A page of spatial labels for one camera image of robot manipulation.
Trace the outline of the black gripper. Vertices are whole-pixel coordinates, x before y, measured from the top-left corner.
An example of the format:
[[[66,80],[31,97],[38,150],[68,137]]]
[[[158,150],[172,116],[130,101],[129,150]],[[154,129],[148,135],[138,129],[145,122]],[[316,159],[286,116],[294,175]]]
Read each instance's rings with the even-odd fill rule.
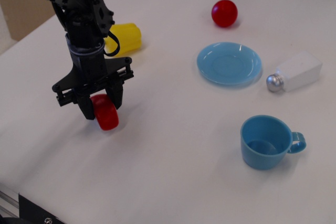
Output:
[[[90,96],[105,90],[118,110],[123,100],[124,82],[133,77],[130,57],[105,58],[102,48],[96,50],[69,49],[73,67],[53,85],[59,105],[78,104],[87,120],[94,120]]]

